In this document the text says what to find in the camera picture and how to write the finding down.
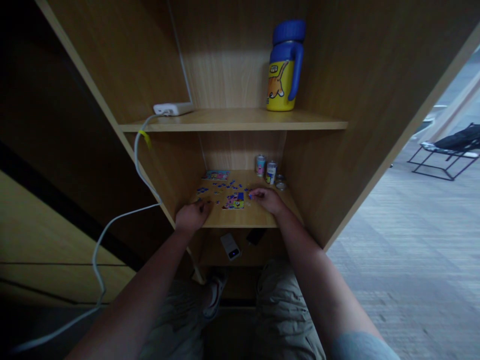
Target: black bag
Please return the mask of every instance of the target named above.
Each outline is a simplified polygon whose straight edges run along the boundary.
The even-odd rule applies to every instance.
[[[437,148],[466,152],[480,149],[480,124],[470,125],[462,131],[444,137],[434,143]]]

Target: black phone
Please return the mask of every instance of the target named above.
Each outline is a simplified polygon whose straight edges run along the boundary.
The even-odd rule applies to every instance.
[[[266,231],[266,228],[254,228],[248,233],[248,235],[246,236],[246,240],[252,245],[257,245]]]

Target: khaki shorts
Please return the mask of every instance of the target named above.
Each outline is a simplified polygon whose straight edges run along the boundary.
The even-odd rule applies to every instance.
[[[174,281],[140,358],[202,359],[204,320],[200,308],[197,287]],[[253,359],[325,359],[288,262],[271,260],[264,267],[257,286],[256,311]]]

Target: yellow cable tie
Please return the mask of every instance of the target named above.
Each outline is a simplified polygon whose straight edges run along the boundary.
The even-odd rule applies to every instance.
[[[143,130],[140,130],[139,133],[143,135],[146,145],[148,146],[148,150],[152,150],[152,141],[150,140],[150,136]]]

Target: human arm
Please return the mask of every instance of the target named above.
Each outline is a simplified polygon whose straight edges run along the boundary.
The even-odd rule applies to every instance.
[[[202,201],[184,206],[175,231],[106,308],[67,359],[137,359],[180,260],[209,216]]]
[[[329,353],[333,342],[350,332],[364,332],[383,340],[335,265],[278,194],[258,188],[250,195],[275,216],[325,351]]]

